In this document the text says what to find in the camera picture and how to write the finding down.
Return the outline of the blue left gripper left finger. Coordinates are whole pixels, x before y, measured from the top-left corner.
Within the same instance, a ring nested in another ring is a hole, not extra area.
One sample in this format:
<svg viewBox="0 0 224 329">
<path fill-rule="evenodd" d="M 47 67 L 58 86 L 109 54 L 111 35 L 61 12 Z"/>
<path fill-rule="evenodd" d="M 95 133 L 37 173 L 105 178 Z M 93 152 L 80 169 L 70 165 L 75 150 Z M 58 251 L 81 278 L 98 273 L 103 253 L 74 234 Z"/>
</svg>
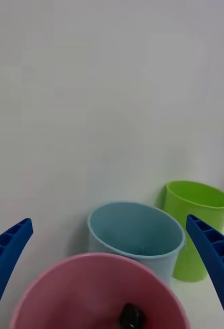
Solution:
<svg viewBox="0 0 224 329">
<path fill-rule="evenodd" d="M 0 301 L 15 265 L 32 234 L 32 221 L 26 218 L 0 235 Z"/>
</svg>

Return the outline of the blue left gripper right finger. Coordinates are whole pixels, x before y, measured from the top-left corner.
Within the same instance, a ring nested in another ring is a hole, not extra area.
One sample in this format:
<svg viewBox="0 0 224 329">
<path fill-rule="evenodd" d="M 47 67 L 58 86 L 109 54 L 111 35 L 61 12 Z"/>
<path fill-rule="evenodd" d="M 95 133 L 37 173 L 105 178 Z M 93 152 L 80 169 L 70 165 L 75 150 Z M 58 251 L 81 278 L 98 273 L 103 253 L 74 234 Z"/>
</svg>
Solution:
<svg viewBox="0 0 224 329">
<path fill-rule="evenodd" d="M 224 235 L 194 215 L 187 216 L 186 231 L 203 261 L 224 311 Z"/>
</svg>

